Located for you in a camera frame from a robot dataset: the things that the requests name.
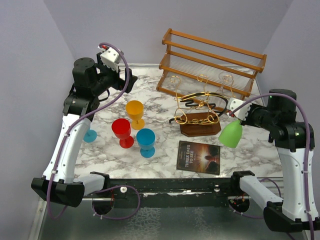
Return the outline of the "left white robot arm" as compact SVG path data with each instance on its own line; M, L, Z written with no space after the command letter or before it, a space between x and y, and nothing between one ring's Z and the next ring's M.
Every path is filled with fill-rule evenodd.
M109 88L130 92L136 77L127 68L126 79L120 78L118 64L124 58L122 52L108 49L96 56L96 60L82 57L74 62L74 83L63 103L56 147L42 176L31 182L31 188L48 203L77 207L84 196L94 192L103 198L111 190L102 174L91 173L83 180L75 180L75 164L94 114L101 109L99 96Z

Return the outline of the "clear wine glass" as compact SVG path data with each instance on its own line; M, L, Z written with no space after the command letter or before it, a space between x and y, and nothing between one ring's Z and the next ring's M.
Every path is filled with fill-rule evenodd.
M234 97L233 90L231 89L230 93L227 93L227 92L225 92L225 88L224 88L227 83L230 83L231 87L233 86L233 83L234 83L233 75L229 72L221 72L218 75L218 78L221 82L221 86L216 92L223 95L226 98L233 98Z

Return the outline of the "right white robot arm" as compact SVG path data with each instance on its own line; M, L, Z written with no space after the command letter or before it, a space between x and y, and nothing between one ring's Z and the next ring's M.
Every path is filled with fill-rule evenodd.
M225 112L234 121L222 130L219 141L235 148L242 137L243 126L268 131L269 142L276 146L282 165L284 196L272 193L251 171L234 172L229 189L236 196L248 194L262 209L270 230L314 233L320 228L320 217L312 184L313 128L306 118L296 121L297 113L303 109L295 92L271 89L265 96L266 106L255 104L254 98L244 101L228 97Z

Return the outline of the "green plastic wine glass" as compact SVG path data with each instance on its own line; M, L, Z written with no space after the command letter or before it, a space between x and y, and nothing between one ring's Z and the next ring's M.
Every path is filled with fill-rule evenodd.
M228 148L236 148L242 138L243 126L239 119L229 123L222 130L218 140Z

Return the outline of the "gold wire wine glass rack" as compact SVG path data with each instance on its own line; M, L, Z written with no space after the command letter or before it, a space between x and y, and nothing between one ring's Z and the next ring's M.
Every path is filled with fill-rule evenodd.
M230 96L223 93L211 92L204 89L202 92L178 96L178 88L182 83L179 76L170 77L170 82L175 84L175 98L177 108L174 117L168 122L177 123L181 134L187 137L214 136L221 130L220 117L227 112ZM210 103L210 98L218 98L225 103L221 111L215 111L216 103Z

